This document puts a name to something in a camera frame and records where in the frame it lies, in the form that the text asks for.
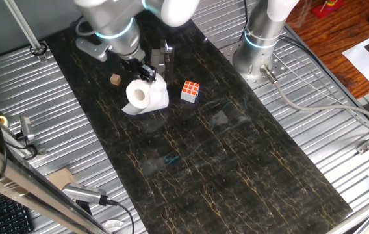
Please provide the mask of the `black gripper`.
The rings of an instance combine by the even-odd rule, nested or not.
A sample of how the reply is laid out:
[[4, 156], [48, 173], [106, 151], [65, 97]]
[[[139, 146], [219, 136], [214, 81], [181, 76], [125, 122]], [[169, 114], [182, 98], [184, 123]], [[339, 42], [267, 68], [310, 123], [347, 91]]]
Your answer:
[[149, 82], [155, 82], [157, 70], [145, 58], [143, 60], [132, 58], [127, 60], [127, 63], [133, 74], [140, 78], [143, 82], [146, 84], [149, 84]]

